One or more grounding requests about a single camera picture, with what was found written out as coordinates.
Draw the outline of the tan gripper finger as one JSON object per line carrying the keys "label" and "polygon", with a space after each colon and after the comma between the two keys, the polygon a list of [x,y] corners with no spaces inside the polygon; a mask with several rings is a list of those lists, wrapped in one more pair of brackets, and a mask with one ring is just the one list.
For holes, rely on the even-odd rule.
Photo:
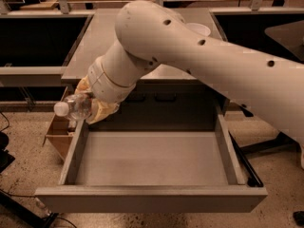
{"label": "tan gripper finger", "polygon": [[88,77],[85,76],[80,82],[77,84],[76,89],[74,91],[75,94],[91,94],[91,88],[89,84]]}
{"label": "tan gripper finger", "polygon": [[99,101],[97,99],[92,100],[91,114],[85,120],[88,124],[95,124],[107,118],[109,115],[118,111],[120,105],[117,103],[109,104]]}

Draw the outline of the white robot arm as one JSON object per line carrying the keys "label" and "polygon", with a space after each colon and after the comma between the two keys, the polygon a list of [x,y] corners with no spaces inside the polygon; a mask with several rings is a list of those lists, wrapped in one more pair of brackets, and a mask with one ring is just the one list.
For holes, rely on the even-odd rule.
{"label": "white robot arm", "polygon": [[104,105],[122,102],[136,82],[161,64],[178,68],[304,143],[303,65],[203,36],[181,15],[153,2],[125,5],[115,22],[117,40],[97,58],[76,91]]}

